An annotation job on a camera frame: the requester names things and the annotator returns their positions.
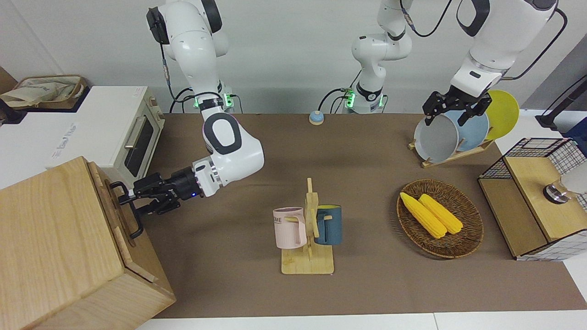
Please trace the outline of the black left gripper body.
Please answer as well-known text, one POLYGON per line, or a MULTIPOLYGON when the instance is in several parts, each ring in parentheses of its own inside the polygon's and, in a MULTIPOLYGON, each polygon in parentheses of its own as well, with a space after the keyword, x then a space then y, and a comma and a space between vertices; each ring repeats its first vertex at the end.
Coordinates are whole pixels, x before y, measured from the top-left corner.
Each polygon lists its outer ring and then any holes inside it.
POLYGON ((478 105, 477 109, 481 108, 482 110, 480 112, 482 113, 481 115, 483 115, 493 101, 487 91, 480 96, 471 96, 456 87, 450 87, 449 91, 446 93, 434 91, 432 94, 442 94, 442 110, 439 114, 446 113, 449 110, 464 111, 464 105, 471 104, 478 105))

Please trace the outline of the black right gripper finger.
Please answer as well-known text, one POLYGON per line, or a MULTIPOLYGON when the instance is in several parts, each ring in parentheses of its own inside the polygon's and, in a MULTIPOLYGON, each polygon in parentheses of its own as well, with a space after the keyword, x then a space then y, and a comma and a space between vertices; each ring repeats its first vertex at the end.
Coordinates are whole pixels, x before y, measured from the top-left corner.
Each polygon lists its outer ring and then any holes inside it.
POLYGON ((156 213, 157 215, 163 215, 169 211, 180 207, 180 202, 174 198, 163 198, 161 200, 153 199, 149 204, 143 205, 138 208, 139 215, 149 215, 156 213))
POLYGON ((132 192, 124 192, 119 198, 157 198, 164 196, 164 179, 160 173, 154 173, 135 181, 132 192))

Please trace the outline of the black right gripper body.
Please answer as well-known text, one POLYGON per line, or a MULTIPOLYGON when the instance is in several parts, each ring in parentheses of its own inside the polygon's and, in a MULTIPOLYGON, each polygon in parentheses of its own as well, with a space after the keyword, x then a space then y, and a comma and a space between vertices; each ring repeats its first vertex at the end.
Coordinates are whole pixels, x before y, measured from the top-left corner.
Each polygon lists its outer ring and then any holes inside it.
POLYGON ((159 177, 163 181, 166 200, 177 201, 179 198, 185 201, 199 195, 199 185, 192 167, 180 169, 172 173, 169 178, 161 177, 160 173, 159 177))

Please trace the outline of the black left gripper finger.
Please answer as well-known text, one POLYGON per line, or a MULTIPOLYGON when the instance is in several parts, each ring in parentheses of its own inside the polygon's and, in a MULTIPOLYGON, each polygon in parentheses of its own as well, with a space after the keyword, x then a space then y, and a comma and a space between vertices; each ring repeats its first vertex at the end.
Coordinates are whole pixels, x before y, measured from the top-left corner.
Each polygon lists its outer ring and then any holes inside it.
POLYGON ((480 116, 482 114, 480 112, 482 109, 481 108, 477 109, 477 108, 478 108, 478 104, 464 105, 464 107, 463 107, 464 111, 457 121, 459 126, 464 126, 469 119, 474 118, 476 116, 480 116))
POLYGON ((434 118, 441 113, 442 110, 442 94, 430 94, 423 104, 423 111, 426 118, 424 123, 430 126, 434 118))

